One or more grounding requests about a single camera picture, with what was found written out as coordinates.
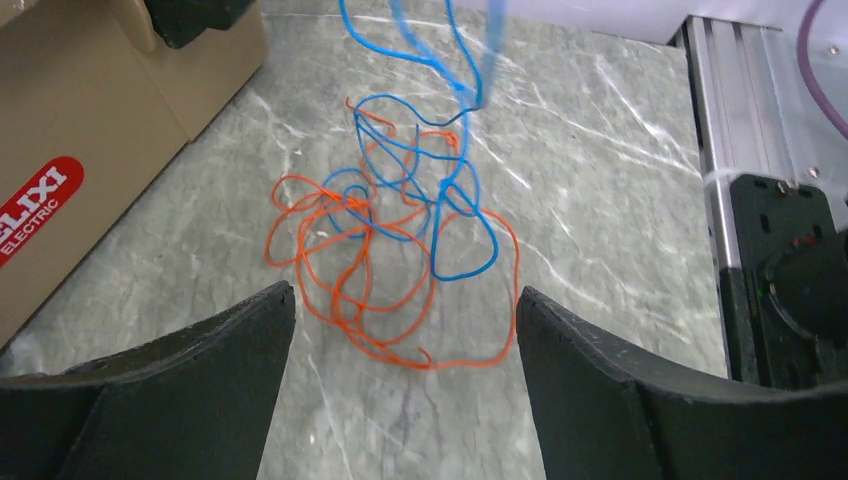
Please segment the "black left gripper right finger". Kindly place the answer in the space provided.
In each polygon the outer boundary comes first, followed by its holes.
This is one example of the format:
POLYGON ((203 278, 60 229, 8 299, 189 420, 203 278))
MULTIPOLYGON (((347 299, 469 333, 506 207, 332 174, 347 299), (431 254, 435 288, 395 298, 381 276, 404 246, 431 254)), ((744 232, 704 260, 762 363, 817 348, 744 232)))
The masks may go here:
POLYGON ((843 479, 847 386, 744 384, 655 355, 533 287, 517 340, 549 479, 843 479))

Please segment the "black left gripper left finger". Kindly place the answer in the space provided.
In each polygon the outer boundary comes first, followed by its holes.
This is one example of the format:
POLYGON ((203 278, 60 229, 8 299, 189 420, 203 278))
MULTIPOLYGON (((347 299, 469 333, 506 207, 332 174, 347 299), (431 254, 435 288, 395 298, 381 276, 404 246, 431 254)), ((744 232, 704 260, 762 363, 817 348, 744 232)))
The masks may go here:
POLYGON ((295 329, 292 286, 56 375, 1 382, 5 479, 253 479, 295 329))

